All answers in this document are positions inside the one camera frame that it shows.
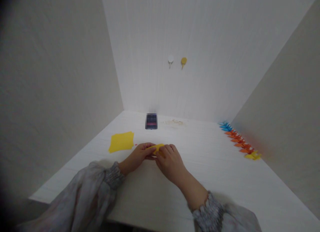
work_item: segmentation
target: wooden table surface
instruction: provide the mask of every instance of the wooden table surface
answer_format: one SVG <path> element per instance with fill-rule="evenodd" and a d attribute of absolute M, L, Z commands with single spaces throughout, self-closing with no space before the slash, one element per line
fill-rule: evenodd
<path fill-rule="evenodd" d="M 262 231 L 320 231 L 320 221 L 263 160 L 244 158 L 216 123 L 158 116 L 158 129 L 145 129 L 146 114 L 123 111 L 30 199 L 51 203 L 73 176 L 94 160 L 111 166 L 131 150 L 108 152 L 113 134 L 134 132 L 134 144 L 175 144 L 186 168 L 223 202 L 253 211 Z M 194 231 L 186 200 L 160 172 L 145 161 L 118 189 L 108 219 L 155 231 Z"/>

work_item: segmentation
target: adhesive hook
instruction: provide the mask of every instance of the adhesive hook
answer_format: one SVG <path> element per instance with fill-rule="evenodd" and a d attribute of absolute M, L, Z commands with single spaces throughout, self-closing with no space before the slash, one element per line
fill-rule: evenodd
<path fill-rule="evenodd" d="M 182 65 L 182 69 L 181 69 L 181 70 L 183 70 L 183 67 L 185 66 L 186 63 L 187 63 L 187 58 L 186 58 L 186 57 L 183 57 L 183 58 L 181 59 L 181 65 Z"/>
<path fill-rule="evenodd" d="M 169 69 L 171 68 L 171 65 L 173 63 L 173 56 L 172 55 L 169 55 L 168 56 L 168 63 L 169 63 Z"/>

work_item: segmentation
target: white wall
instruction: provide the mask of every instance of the white wall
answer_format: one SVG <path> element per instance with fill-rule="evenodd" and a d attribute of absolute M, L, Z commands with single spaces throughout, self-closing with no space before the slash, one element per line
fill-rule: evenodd
<path fill-rule="evenodd" d="M 12 0 L 4 15 L 1 190 L 16 202 L 47 181 L 123 104 L 101 0 Z"/>
<path fill-rule="evenodd" d="M 232 120 L 313 1 L 103 0 L 124 109 Z"/>
<path fill-rule="evenodd" d="M 320 219 L 320 0 L 232 125 Z"/>

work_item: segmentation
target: stain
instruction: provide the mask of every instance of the stain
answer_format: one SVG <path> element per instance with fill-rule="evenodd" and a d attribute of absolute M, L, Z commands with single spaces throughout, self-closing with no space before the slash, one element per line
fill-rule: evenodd
<path fill-rule="evenodd" d="M 168 120 L 168 121 L 163 121 L 161 122 L 162 124 L 166 124 L 166 125 L 184 125 L 184 123 L 182 121 L 178 121 L 178 120 Z"/>

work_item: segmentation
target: phone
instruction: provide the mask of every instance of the phone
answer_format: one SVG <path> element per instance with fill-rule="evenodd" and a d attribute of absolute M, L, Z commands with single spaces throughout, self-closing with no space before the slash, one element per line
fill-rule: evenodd
<path fill-rule="evenodd" d="M 146 129 L 157 129 L 157 128 L 158 128 L 157 114 L 147 114 Z"/>

